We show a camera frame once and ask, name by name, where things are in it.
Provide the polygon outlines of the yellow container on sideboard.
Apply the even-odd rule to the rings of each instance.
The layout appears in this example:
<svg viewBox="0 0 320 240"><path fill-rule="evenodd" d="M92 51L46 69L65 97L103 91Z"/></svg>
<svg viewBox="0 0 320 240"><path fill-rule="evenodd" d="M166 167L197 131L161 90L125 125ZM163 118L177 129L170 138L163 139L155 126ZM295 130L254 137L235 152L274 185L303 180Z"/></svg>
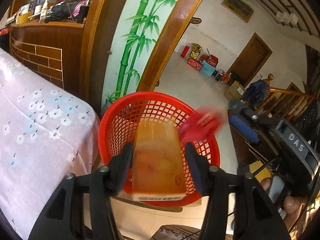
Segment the yellow container on sideboard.
<svg viewBox="0 0 320 240"><path fill-rule="evenodd" d="M23 24L23 23L27 22L28 18L30 16L32 16L32 12L31 11L26 12L25 14L22 14L22 15L18 15L17 19L16 19L16 24L20 25L20 24Z"/></svg>

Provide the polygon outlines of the red plastic mesh basket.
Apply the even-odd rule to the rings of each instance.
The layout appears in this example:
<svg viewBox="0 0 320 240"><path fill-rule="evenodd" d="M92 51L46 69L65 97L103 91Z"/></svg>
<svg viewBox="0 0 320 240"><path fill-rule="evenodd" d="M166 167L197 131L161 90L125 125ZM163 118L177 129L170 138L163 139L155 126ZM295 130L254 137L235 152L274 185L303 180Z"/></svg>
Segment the red plastic mesh basket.
<svg viewBox="0 0 320 240"><path fill-rule="evenodd" d="M108 165L112 157L119 155L127 142L134 145L140 120L170 122L175 128L179 128L194 112L193 108L181 100L159 92L136 92L121 97L108 108L99 126L98 145L103 164ZM193 145L199 155L205 156L211 165L219 167L220 151L215 133L216 131L207 132L201 140L193 141ZM171 208L187 206L201 199L191 178L184 152L184 144L181 143L180 153L187 187L185 197L181 200L135 201Z"/></svg>

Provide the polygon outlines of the small framed landscape picture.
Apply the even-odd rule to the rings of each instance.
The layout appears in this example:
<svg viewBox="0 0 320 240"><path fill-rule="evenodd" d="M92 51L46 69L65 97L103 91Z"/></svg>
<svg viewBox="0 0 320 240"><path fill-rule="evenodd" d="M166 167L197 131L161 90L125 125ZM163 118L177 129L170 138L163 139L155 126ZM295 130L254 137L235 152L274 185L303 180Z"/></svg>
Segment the small framed landscape picture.
<svg viewBox="0 0 320 240"><path fill-rule="evenodd" d="M248 23L254 10L243 0L223 0L222 5Z"/></svg>

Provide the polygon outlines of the orange cardboard box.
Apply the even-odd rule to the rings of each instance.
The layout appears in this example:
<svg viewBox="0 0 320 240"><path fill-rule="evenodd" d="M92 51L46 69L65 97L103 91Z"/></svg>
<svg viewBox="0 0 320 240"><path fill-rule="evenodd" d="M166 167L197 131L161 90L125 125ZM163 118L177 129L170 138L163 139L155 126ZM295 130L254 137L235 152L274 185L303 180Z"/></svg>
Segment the orange cardboard box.
<svg viewBox="0 0 320 240"><path fill-rule="evenodd" d="M139 122L132 158L132 199L181 200L187 194L180 139L171 122Z"/></svg>

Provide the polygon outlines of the wooden sideboard cabinet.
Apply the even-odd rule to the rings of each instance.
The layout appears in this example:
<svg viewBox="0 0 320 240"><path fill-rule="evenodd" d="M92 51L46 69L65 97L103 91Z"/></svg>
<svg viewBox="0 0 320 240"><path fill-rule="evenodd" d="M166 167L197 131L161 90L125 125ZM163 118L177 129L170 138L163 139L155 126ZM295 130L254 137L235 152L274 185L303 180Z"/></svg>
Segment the wooden sideboard cabinet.
<svg viewBox="0 0 320 240"><path fill-rule="evenodd" d="M74 21L12 24L10 53L54 85L80 96L80 58L85 25Z"/></svg>

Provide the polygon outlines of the dark red foil wrapper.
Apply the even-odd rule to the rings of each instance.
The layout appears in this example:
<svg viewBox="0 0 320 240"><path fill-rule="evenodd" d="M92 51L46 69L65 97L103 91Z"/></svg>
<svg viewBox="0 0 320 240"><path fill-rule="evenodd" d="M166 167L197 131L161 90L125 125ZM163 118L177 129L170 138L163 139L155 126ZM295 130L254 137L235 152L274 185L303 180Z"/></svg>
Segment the dark red foil wrapper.
<svg viewBox="0 0 320 240"><path fill-rule="evenodd" d="M178 129L180 139L185 144L206 139L217 132L225 123L225 115L209 107L201 107L192 113Z"/></svg>

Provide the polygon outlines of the brown wooden door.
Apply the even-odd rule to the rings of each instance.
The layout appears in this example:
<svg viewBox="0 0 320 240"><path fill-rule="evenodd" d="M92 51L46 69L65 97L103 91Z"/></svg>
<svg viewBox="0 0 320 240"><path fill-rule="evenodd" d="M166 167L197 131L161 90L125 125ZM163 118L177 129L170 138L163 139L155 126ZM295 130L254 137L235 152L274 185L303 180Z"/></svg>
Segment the brown wooden door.
<svg viewBox="0 0 320 240"><path fill-rule="evenodd" d="M246 87L271 55L269 46L254 33L227 73L231 73L234 81Z"/></svg>

